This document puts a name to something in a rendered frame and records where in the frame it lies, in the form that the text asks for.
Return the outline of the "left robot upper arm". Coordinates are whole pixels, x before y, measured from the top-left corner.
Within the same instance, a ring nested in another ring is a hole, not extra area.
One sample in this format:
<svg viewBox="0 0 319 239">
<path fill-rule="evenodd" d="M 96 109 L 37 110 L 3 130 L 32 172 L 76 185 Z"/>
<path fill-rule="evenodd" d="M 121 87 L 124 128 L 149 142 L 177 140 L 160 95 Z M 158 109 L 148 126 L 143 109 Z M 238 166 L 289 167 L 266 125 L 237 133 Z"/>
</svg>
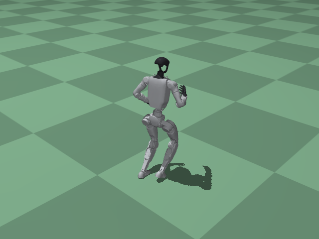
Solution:
<svg viewBox="0 0 319 239">
<path fill-rule="evenodd" d="M 133 95 L 135 98 L 139 98 L 141 96 L 140 91 L 142 91 L 148 85 L 149 78 L 150 77 L 147 77 L 147 76 L 144 77 L 143 80 L 140 82 L 140 84 L 133 91 Z"/>
</svg>

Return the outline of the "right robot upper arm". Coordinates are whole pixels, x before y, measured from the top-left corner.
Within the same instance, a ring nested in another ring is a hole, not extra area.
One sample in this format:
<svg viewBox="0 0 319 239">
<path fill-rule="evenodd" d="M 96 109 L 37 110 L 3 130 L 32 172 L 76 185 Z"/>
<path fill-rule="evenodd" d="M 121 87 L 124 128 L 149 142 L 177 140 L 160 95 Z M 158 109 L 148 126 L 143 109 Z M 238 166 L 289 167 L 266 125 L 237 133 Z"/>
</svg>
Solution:
<svg viewBox="0 0 319 239">
<path fill-rule="evenodd" d="M 182 103 L 182 99 L 181 99 L 181 95 L 178 89 L 178 84 L 175 81 L 171 81 L 171 80 L 167 80 L 167 87 L 168 89 L 171 90 L 175 100 L 176 100 L 176 106 L 178 108 L 183 107 L 183 103 Z"/>
</svg>

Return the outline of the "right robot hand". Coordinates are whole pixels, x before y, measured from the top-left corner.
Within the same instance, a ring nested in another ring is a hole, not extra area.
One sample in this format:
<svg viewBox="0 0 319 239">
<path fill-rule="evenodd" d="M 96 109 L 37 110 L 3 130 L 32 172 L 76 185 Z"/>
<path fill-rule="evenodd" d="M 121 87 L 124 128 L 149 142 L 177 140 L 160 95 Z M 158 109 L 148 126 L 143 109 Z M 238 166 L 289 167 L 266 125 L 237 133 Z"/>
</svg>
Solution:
<svg viewBox="0 0 319 239">
<path fill-rule="evenodd" d="M 183 87 L 183 88 L 182 88 L 182 87 Z M 187 94 L 186 94 L 186 88 L 185 88 L 185 86 L 184 86 L 184 85 L 183 85 L 183 86 L 181 85 L 181 87 L 180 87 L 180 88 L 182 89 L 182 90 L 181 90 L 181 89 L 179 89 L 180 91 L 182 91 L 182 92 L 180 92 L 180 93 L 181 93 L 181 95 L 183 95 L 183 96 L 185 96 L 185 97 L 186 97 L 186 96 L 187 96 Z"/>
</svg>

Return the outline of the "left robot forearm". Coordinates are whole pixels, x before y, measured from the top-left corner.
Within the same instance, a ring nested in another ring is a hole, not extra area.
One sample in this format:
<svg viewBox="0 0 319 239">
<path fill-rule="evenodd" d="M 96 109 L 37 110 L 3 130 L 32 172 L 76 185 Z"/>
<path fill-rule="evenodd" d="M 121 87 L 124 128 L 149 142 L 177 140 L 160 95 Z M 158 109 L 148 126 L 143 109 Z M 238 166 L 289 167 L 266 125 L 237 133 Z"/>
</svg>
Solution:
<svg viewBox="0 0 319 239">
<path fill-rule="evenodd" d="M 141 96 L 138 98 L 138 100 L 141 100 L 144 103 L 149 103 L 148 98 L 146 96 L 144 96 L 142 93 L 141 93 Z"/>
</svg>

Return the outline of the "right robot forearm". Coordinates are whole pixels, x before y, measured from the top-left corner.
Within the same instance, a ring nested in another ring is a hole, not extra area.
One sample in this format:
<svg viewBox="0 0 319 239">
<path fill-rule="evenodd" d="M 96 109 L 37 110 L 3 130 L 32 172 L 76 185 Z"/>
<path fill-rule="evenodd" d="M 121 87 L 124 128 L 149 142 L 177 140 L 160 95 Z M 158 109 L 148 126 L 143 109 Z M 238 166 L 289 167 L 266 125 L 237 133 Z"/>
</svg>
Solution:
<svg viewBox="0 0 319 239">
<path fill-rule="evenodd" d="M 186 105 L 186 99 L 187 99 L 187 96 L 185 97 L 185 96 L 181 96 L 181 99 L 182 99 L 182 103 L 183 103 L 183 105 L 185 106 Z"/>
</svg>

